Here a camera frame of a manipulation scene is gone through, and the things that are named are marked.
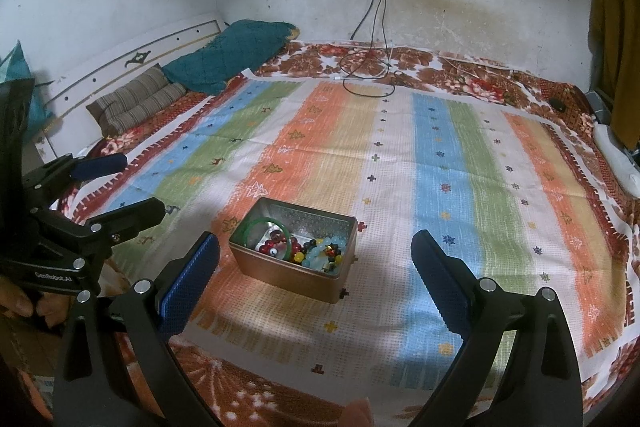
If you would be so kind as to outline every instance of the metal tin box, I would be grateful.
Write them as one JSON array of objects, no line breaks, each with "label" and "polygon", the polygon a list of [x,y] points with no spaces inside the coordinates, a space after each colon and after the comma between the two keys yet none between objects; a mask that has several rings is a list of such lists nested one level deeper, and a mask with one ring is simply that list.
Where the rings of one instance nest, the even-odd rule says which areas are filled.
[{"label": "metal tin box", "polygon": [[[255,225],[247,237],[245,247],[242,236],[247,224],[258,218],[269,217],[281,222],[289,233],[296,237],[323,238],[336,235],[345,237],[346,246],[338,273],[323,273],[255,251],[256,245],[269,230],[269,223]],[[229,238],[229,246],[243,274],[290,292],[336,303],[354,260],[356,232],[355,217],[341,216],[270,198],[260,198]]]}]

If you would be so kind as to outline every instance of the human hand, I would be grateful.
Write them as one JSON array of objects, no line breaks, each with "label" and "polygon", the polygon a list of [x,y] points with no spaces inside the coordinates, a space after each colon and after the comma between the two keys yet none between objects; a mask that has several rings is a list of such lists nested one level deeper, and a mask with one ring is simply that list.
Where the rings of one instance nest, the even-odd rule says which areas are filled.
[{"label": "human hand", "polygon": [[[66,320],[72,297],[44,293],[36,304],[35,312],[44,317],[49,328],[62,324]],[[6,308],[4,315],[8,317],[31,317],[33,315],[33,303],[24,291],[12,283],[4,275],[0,275],[0,306]]]},{"label": "human hand", "polygon": [[369,400],[364,398],[348,403],[338,419],[338,427],[373,427]]}]

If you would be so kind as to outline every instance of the silver screw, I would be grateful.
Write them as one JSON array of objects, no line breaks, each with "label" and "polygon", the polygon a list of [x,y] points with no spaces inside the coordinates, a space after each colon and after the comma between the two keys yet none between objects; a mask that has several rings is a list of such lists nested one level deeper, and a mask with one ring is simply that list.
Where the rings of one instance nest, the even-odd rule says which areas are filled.
[{"label": "silver screw", "polygon": [[498,287],[493,279],[489,279],[489,277],[484,277],[480,280],[480,287],[486,292],[493,292]]},{"label": "silver screw", "polygon": [[147,292],[149,288],[151,288],[151,281],[147,279],[142,279],[136,282],[136,284],[133,286],[133,290],[136,293],[140,293],[140,294]]},{"label": "silver screw", "polygon": [[91,298],[91,292],[89,290],[82,290],[76,298],[80,303],[87,302]]},{"label": "silver screw", "polygon": [[556,292],[554,292],[551,288],[542,288],[542,296],[546,300],[552,301],[556,298]]}]

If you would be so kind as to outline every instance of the white headboard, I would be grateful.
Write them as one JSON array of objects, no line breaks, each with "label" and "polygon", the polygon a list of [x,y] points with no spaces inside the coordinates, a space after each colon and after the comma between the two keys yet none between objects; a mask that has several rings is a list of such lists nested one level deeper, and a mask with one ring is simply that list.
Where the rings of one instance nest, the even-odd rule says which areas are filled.
[{"label": "white headboard", "polygon": [[158,28],[88,60],[43,89],[42,96],[55,120],[34,137],[44,162],[66,153],[77,154],[102,137],[86,106],[123,86],[147,68],[203,47],[224,29],[215,13]]}]

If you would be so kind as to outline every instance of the teal cloth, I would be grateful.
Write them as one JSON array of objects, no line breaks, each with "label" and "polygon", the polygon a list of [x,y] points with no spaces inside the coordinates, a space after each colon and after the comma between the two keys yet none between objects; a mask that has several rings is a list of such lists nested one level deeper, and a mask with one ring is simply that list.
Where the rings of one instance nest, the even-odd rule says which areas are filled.
[{"label": "teal cloth", "polygon": [[257,70],[287,43],[297,30],[286,22],[241,20],[203,48],[176,58],[162,68],[170,82],[206,94],[218,94],[240,71]]},{"label": "teal cloth", "polygon": [[[24,60],[22,46],[20,45],[20,41],[18,41],[11,52],[0,62],[0,83],[19,80],[21,78],[32,78],[32,76],[27,61]],[[33,95],[31,95],[27,131],[25,131],[22,140],[28,142],[36,133],[46,126],[47,121],[49,121],[52,116],[53,113],[44,107],[42,97],[36,86],[33,89]]]}]

